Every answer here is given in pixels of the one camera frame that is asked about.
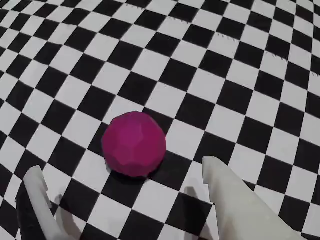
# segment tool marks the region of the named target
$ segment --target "black square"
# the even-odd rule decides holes
[[[121,2],[113,0],[103,0],[94,11],[99,14],[107,15],[112,17],[118,9],[122,6]]]
[[[158,169],[152,172],[148,178],[165,185],[171,189],[180,191],[187,176],[191,162],[182,156],[166,151],[164,159]]]
[[[215,105],[191,94],[186,94],[176,119],[205,130]]]
[[[157,240],[164,224],[135,210],[130,212],[120,233],[122,240]]]
[[[34,60],[38,61],[41,64],[50,65],[52,60],[55,58],[59,52],[61,45],[46,42],[42,49],[35,56]]]
[[[100,33],[115,39],[121,39],[131,27],[130,23],[111,18]]]
[[[51,35],[54,33],[59,23],[45,19],[40,25],[34,36],[40,39],[49,40]]]
[[[13,238],[16,237],[19,229],[17,210],[5,199],[0,206],[0,226]]]
[[[272,20],[266,16],[262,16],[254,11],[250,13],[247,24],[251,27],[269,33]]]
[[[87,222],[98,197],[99,193],[72,179],[60,207]]]
[[[27,171],[34,166],[40,166],[40,168],[43,170],[46,166],[46,162],[41,160],[36,155],[33,155],[28,150],[25,150],[18,163],[18,166],[14,171],[14,175],[22,180],[25,177]]]
[[[61,137],[48,163],[72,177],[85,151],[81,146]]]
[[[198,10],[194,7],[177,3],[170,12],[169,16],[191,23],[195,18],[197,11]]]
[[[226,78],[232,59],[213,51],[206,51],[199,68],[209,73]]]
[[[214,156],[229,164],[232,153],[234,152],[235,143],[224,138],[204,132],[199,148],[194,156],[194,161],[202,164],[204,156]]]
[[[285,25],[288,25],[291,28],[294,27],[295,16],[287,11],[280,9],[280,8],[277,8],[277,7],[275,8],[273,19],[277,20]]]
[[[149,10],[144,10],[144,12],[140,15],[138,20],[135,22],[135,24],[157,31],[160,25],[165,20],[165,18],[166,16],[162,14],[149,11]]]
[[[132,208],[145,180],[144,177],[132,178],[112,171],[104,185],[102,194]]]
[[[254,90],[280,101],[284,81],[273,75],[259,71]]]
[[[227,6],[228,3],[221,0],[205,0],[201,9],[223,16]]]
[[[0,196],[5,197],[8,185],[10,183],[12,173],[0,164]]]
[[[113,50],[108,62],[131,70],[138,60],[142,50],[143,49],[141,47],[120,41]]]
[[[64,84],[67,76],[64,72],[49,66],[36,89],[54,98]]]
[[[174,37],[157,32],[146,46],[146,49],[171,57],[180,41]]]
[[[308,91],[305,112],[320,119],[320,97]]]
[[[237,143],[266,154],[272,127],[245,117]]]
[[[244,24],[223,17],[216,31],[231,38],[240,40],[244,29]]]
[[[308,51],[309,53],[312,52],[312,42],[313,39],[297,30],[293,30],[292,36],[292,44]]]
[[[285,195],[279,217],[293,230],[302,232],[310,203]]]
[[[93,31],[86,30],[82,27],[77,27],[68,38],[65,45],[79,50],[80,52],[84,52],[94,39],[95,35],[96,33]]]
[[[199,236],[207,221],[212,205],[192,196],[178,194],[166,224]]]
[[[274,126],[289,134],[300,136],[305,114],[289,105],[280,102]]]
[[[95,57],[83,54],[74,66],[70,75],[92,84],[105,62]]]
[[[31,60],[25,56],[18,55],[7,69],[7,73],[19,79],[24,73]]]
[[[183,40],[206,49],[209,46],[214,33],[214,31],[191,24],[188,31],[185,33]]]
[[[310,71],[288,62],[285,80],[303,89],[308,89]]]
[[[36,121],[21,114],[9,136],[26,148],[38,126],[39,124]]]
[[[15,37],[8,49],[16,53],[20,53],[30,38],[30,36],[19,32],[18,36]]]
[[[265,156],[257,185],[285,194],[291,171],[292,165]]]
[[[288,60],[291,44],[280,38],[269,35],[266,50],[282,59]]]
[[[54,100],[42,120],[42,125],[62,135],[76,110]]]
[[[150,78],[131,72],[121,87],[118,95],[144,106],[146,105],[156,84],[157,82]]]
[[[114,101],[115,95],[91,86],[78,110],[102,121]]]
[[[249,88],[226,80],[217,104],[245,115],[249,107],[252,93],[253,91]]]
[[[70,15],[63,21],[63,23],[78,26],[86,18],[86,16],[89,13],[90,12],[87,10],[75,8],[70,13]]]
[[[33,90],[34,89],[32,87],[18,81],[6,102],[22,112]]]
[[[238,49],[236,50],[234,59],[248,64],[256,69],[260,68],[262,58],[264,57],[264,51],[246,44],[244,42],[240,42]]]
[[[294,159],[294,165],[318,174],[320,165],[320,147],[300,139]]]
[[[156,123],[160,126],[164,134],[167,135],[171,127],[171,124],[174,121],[171,117],[168,117],[166,115],[163,115],[159,112],[153,111],[146,107],[143,109],[142,112],[151,116],[156,121]]]
[[[24,14],[24,13],[20,13],[16,19],[13,21],[13,23],[11,24],[10,28],[16,31],[20,31],[24,25],[26,24],[26,22],[29,20],[30,15]]]
[[[104,156],[104,153],[102,151],[101,139],[105,134],[107,128],[108,128],[108,125],[102,122],[88,147],[88,150],[90,150],[91,152],[94,152],[95,154],[100,155],[101,157]]]

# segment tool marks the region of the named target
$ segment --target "floor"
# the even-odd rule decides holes
[[[218,240],[203,156],[320,239],[320,0],[0,0],[0,235],[43,169],[77,240]],[[106,166],[111,120],[166,133],[148,179]]]

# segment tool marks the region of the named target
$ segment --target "magenta ball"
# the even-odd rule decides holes
[[[166,135],[155,120],[138,111],[114,118],[101,142],[109,167],[130,177],[148,175],[166,153]]]

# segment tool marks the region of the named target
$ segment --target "pink ball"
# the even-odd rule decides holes
[[[102,137],[102,149],[109,167],[138,177],[154,171],[166,153],[166,135],[149,115],[128,112],[112,120]]]

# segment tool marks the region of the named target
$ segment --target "checkered mat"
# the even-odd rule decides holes
[[[205,155],[319,239],[319,75],[320,0],[0,0],[1,240],[34,165],[76,239],[217,240]],[[148,180],[102,157],[131,111],[166,133]]]

